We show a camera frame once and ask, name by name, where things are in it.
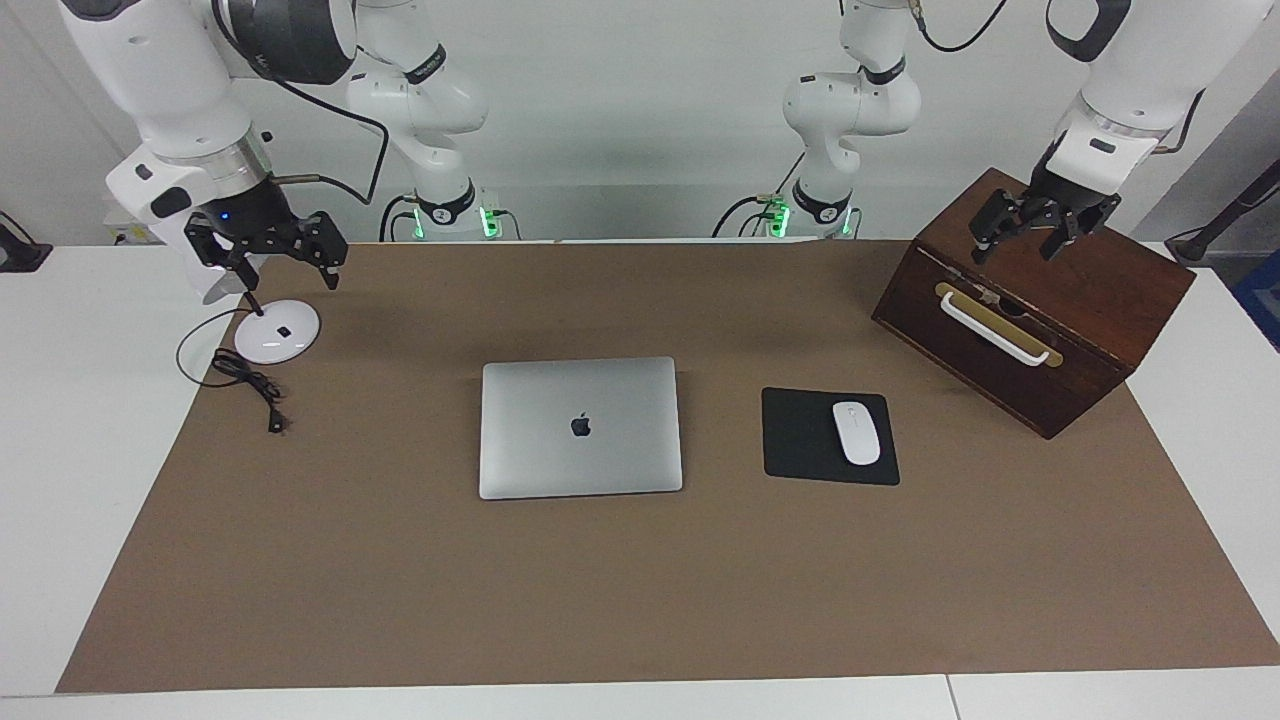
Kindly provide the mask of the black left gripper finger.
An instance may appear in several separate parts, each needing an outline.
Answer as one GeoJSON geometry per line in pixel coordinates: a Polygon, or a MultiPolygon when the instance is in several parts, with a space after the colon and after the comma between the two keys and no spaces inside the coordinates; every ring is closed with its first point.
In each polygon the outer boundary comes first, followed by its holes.
{"type": "Polygon", "coordinates": [[[1065,205],[1050,205],[1042,213],[1042,225],[1050,234],[1039,247],[1039,255],[1046,261],[1056,259],[1065,247],[1093,231],[1093,210],[1075,209],[1065,205]]]}
{"type": "Polygon", "coordinates": [[[974,240],[972,260],[983,265],[1002,242],[1023,233],[1020,204],[1010,192],[996,190],[970,219],[968,228],[974,240]]]}

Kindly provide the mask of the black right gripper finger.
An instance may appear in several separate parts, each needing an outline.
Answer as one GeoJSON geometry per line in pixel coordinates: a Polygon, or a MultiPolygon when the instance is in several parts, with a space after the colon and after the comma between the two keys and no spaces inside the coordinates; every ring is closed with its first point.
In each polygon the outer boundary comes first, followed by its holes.
{"type": "Polygon", "coordinates": [[[305,261],[320,272],[330,291],[338,288],[347,254],[346,237],[326,213],[317,211],[305,219],[305,261]]]}
{"type": "Polygon", "coordinates": [[[187,260],[188,277],[200,296],[233,296],[256,291],[262,259],[234,249],[207,218],[186,223],[186,240],[192,250],[187,260]]]}

